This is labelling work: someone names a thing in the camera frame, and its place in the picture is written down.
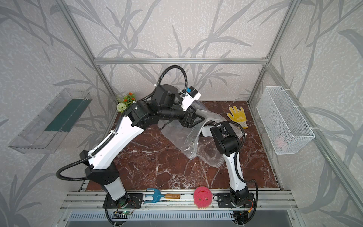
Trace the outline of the clear plastic vacuum bag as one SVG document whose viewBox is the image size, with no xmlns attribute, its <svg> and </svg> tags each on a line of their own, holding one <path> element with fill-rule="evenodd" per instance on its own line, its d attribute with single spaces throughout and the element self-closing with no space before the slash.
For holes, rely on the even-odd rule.
<svg viewBox="0 0 363 227">
<path fill-rule="evenodd" d="M 160 120 L 157 124 L 161 133 L 190 160 L 199 157 L 212 167 L 220 167 L 225 163 L 223 155 L 217 150 L 208 124 L 224 122 L 226 119 L 210 111 L 202 102 L 195 101 L 192 107 L 205 120 L 192 128 L 183 127 L 177 120 L 169 122 Z"/>
</svg>

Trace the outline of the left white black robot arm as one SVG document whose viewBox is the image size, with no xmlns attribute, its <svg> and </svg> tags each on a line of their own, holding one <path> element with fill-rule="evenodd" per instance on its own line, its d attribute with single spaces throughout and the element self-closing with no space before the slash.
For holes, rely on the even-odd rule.
<svg viewBox="0 0 363 227">
<path fill-rule="evenodd" d="M 162 84 L 164 76 L 172 69 L 181 71 L 184 89 Z M 191 105 L 201 94 L 188 87 L 186 71 L 178 65 L 166 68 L 159 77 L 154 91 L 140 101 L 128 106 L 119 117 L 115 129 L 94 149 L 83 151 L 81 159 L 60 168 L 57 178 L 64 181 L 91 180 L 103 186 L 115 202 L 128 201 L 129 196 L 122 184 L 113 160 L 138 135 L 159 120 L 178 121 L 181 126 L 192 128 L 204 121 Z"/>
</svg>

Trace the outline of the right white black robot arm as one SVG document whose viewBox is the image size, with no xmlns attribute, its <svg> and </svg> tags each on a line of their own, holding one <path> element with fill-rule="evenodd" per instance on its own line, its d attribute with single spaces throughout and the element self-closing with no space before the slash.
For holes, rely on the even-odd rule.
<svg viewBox="0 0 363 227">
<path fill-rule="evenodd" d="M 255 179 L 245 180 L 240 164 L 240 151 L 244 146 L 246 134 L 243 127 L 233 121 L 210 122 L 202 127 L 204 137 L 212 137 L 217 151 L 225 160 L 228 175 L 231 203 L 241 206 L 251 192 L 248 184 L 252 183 L 258 196 L 258 184 Z"/>
</svg>

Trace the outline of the yellow work glove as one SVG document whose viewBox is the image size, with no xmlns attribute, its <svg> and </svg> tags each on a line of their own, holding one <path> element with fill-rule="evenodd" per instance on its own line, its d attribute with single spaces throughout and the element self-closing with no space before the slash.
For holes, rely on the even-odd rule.
<svg viewBox="0 0 363 227">
<path fill-rule="evenodd" d="M 227 116 L 231 121 L 240 124 L 244 129 L 248 129 L 247 118 L 242 107 L 237 108 L 236 106 L 232 106 L 229 107 L 229 111 Z"/>
</svg>

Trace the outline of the potted artificial flower plant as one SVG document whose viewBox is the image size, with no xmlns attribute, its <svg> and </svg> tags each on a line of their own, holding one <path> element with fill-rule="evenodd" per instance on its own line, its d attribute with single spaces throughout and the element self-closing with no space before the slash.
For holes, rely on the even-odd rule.
<svg viewBox="0 0 363 227">
<path fill-rule="evenodd" d="M 134 93 L 128 93 L 125 96 L 117 96 L 117 111 L 119 113 L 122 113 L 123 111 L 126 110 L 126 108 L 130 105 L 132 105 L 133 103 L 136 103 L 137 100 L 135 98 L 135 94 Z"/>
</svg>

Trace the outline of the pink round scrub brush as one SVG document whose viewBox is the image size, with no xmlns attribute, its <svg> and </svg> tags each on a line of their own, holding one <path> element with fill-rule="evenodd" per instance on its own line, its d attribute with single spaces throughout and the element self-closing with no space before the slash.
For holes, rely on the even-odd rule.
<svg viewBox="0 0 363 227">
<path fill-rule="evenodd" d="M 211 205 L 213 195 L 210 189 L 205 186 L 200 186 L 194 191 L 193 199 L 198 209 L 205 209 Z"/>
</svg>

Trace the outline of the pink object in basket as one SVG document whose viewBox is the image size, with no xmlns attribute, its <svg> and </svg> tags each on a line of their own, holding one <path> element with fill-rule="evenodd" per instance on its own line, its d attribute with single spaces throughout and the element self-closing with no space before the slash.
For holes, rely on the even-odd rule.
<svg viewBox="0 0 363 227">
<path fill-rule="evenodd" d="M 288 143 L 285 141 L 285 138 L 284 137 L 282 137 L 282 136 L 279 136 L 279 137 L 277 137 L 276 138 L 276 144 L 277 144 L 277 146 L 281 149 L 281 150 L 283 150 L 283 151 L 286 151 L 287 150 L 287 148 L 288 148 Z"/>
</svg>

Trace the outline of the small green circuit board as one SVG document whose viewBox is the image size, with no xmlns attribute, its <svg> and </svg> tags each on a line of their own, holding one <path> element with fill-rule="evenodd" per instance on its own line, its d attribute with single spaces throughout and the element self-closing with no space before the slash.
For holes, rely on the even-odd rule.
<svg viewBox="0 0 363 227">
<path fill-rule="evenodd" d="M 114 215 L 115 216 L 130 216 L 134 213 L 134 211 L 115 211 Z"/>
</svg>

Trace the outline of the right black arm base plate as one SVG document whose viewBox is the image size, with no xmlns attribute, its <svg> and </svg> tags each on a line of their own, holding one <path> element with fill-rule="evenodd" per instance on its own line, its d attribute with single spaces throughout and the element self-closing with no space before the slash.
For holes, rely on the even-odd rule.
<svg viewBox="0 0 363 227">
<path fill-rule="evenodd" d="M 242 201 L 240 205 L 234 205 L 231 200 L 230 193 L 217 193 L 215 199 L 218 203 L 219 208 L 241 208 L 249 210 L 255 208 L 255 197 L 253 193 L 249 193 L 248 197 Z"/>
</svg>

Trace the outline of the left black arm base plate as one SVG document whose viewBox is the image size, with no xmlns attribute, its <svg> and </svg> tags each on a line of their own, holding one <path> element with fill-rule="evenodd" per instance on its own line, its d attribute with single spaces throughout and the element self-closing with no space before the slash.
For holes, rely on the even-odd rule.
<svg viewBox="0 0 363 227">
<path fill-rule="evenodd" d="M 103 204 L 103 209 L 140 209 L 142 204 L 142 198 L 142 193 L 126 193 L 123 197 L 114 201 L 109 193 L 107 193 Z"/>
</svg>

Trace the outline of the clear acrylic wall shelf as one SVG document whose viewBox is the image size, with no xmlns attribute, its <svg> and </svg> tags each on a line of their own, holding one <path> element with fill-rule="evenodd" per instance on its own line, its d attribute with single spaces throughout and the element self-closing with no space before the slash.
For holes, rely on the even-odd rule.
<svg viewBox="0 0 363 227">
<path fill-rule="evenodd" d="M 22 154 L 53 154 L 91 101 L 88 91 L 63 89 L 9 147 Z"/>
</svg>

